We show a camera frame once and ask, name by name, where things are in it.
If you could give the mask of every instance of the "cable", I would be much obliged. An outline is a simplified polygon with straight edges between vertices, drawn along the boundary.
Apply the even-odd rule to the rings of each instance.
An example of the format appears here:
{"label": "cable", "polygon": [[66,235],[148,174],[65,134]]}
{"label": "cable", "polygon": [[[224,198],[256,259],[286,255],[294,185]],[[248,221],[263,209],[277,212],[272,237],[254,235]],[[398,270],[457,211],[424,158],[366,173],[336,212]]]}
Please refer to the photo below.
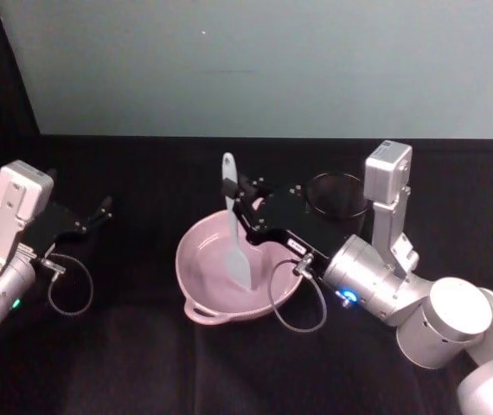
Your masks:
{"label": "cable", "polygon": [[267,284],[267,295],[269,296],[270,298],[270,304],[272,305],[272,310],[273,312],[275,313],[275,316],[279,319],[279,321],[285,326],[287,327],[289,330],[291,331],[295,331],[297,333],[302,333],[302,334],[305,334],[305,333],[313,333],[315,331],[318,331],[320,328],[323,327],[323,325],[325,324],[325,322],[327,321],[327,304],[325,302],[325,298],[323,297],[323,293],[322,293],[322,290],[319,288],[319,286],[317,285],[316,281],[314,281],[314,278],[307,278],[308,281],[311,282],[311,284],[314,286],[314,289],[316,290],[316,293],[317,293],[317,296],[319,297],[319,300],[320,300],[320,303],[322,305],[322,320],[316,324],[314,327],[311,327],[309,329],[300,329],[298,327],[294,327],[294,326],[291,326],[288,322],[285,321],[285,319],[281,316],[281,314],[279,313],[278,311],[278,307],[275,305],[275,302],[273,301],[273,297],[272,297],[272,281],[273,281],[273,276],[275,275],[275,272],[278,270],[278,268],[281,266],[281,265],[285,265],[285,264],[298,264],[298,261],[294,260],[294,259],[285,259],[281,262],[278,262],[274,267],[273,267],[273,270],[272,270],[272,275],[270,276],[270,280]]}
{"label": "cable", "polygon": [[90,294],[89,294],[89,300],[87,301],[87,303],[85,304],[85,306],[81,310],[78,310],[78,311],[65,311],[65,310],[62,310],[60,307],[58,307],[54,303],[53,296],[52,296],[54,283],[58,279],[57,276],[55,276],[51,280],[50,285],[48,286],[48,303],[50,304],[50,306],[54,310],[56,310],[58,313],[62,314],[63,316],[76,317],[76,316],[79,316],[79,315],[85,313],[87,310],[89,310],[89,307],[91,307],[91,304],[93,303],[93,295],[94,295],[93,277],[91,277],[91,274],[89,273],[89,270],[78,259],[76,259],[74,257],[70,257],[69,255],[64,255],[63,253],[51,253],[49,255],[49,257],[58,257],[58,258],[63,258],[63,259],[69,259],[69,260],[75,262],[77,265],[79,265],[81,267],[81,269],[83,271],[85,271],[85,274],[87,276],[87,280],[89,282],[89,286],[91,287],[91,291],[90,291]]}

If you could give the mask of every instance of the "pink bowl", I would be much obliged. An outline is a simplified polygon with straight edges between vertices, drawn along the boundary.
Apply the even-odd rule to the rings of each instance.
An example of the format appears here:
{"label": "pink bowl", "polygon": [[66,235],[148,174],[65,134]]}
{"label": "pink bowl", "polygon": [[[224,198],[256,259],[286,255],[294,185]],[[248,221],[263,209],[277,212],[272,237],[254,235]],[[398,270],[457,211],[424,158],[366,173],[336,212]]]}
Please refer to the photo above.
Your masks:
{"label": "pink bowl", "polygon": [[[224,255],[230,247],[227,210],[211,214],[194,224],[177,247],[176,274],[185,296],[185,314],[194,322],[214,325],[252,320],[272,312],[267,284],[279,261],[294,254],[274,242],[252,246],[239,226],[240,247],[250,262],[253,290],[227,276]],[[280,266],[273,277],[272,296],[282,304],[297,289],[302,278],[292,274],[293,264]]]}

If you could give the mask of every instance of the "silicone spatula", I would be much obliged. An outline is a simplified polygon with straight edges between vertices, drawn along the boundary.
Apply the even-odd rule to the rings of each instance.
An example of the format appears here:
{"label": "silicone spatula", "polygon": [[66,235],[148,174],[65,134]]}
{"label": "silicone spatula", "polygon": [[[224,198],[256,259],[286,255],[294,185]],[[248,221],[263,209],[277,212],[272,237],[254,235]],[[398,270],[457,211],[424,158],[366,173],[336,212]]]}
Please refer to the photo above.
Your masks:
{"label": "silicone spatula", "polygon": [[[226,153],[221,161],[221,176],[237,182],[237,167],[233,154]],[[231,235],[231,246],[225,253],[225,265],[228,276],[237,284],[251,290],[253,281],[250,275],[250,264],[248,258],[239,247],[239,222],[233,212],[234,200],[226,197],[227,215],[229,217],[229,234]]]}

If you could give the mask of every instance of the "bowl handle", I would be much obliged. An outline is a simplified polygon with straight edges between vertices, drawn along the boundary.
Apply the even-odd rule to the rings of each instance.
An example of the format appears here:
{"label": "bowl handle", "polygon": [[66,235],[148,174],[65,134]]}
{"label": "bowl handle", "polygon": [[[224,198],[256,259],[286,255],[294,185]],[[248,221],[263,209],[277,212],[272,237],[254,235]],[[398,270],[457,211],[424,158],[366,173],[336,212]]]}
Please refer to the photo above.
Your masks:
{"label": "bowl handle", "polygon": [[216,324],[222,324],[231,320],[231,317],[227,314],[217,314],[213,311],[208,311],[200,304],[196,304],[193,301],[187,299],[183,307],[185,314],[188,318],[199,324],[207,326],[215,326]]}

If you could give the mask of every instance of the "black tablecloth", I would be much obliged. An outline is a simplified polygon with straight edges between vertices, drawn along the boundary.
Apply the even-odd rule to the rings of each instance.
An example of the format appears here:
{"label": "black tablecloth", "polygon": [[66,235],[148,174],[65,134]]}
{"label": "black tablecloth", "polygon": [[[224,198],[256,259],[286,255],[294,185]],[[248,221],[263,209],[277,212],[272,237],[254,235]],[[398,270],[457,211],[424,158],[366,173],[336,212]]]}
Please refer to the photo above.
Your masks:
{"label": "black tablecloth", "polygon": [[[421,257],[418,274],[459,276],[493,290],[493,141],[409,143],[405,231]],[[0,139],[0,166],[21,158],[57,168],[54,198],[78,213],[90,213],[105,195],[115,200],[113,222],[60,248],[87,263],[93,308],[74,319],[56,315],[39,277],[1,326],[0,413],[458,413],[456,386],[473,368],[469,358],[438,371],[416,368],[392,329],[363,310],[342,309],[330,292],[329,320],[314,335],[293,334],[273,316],[202,327],[182,312],[176,247],[197,220],[223,208],[224,151],[247,175],[303,182],[330,170],[361,175],[378,144]],[[283,311],[296,324],[316,322],[310,286],[301,285]]]}

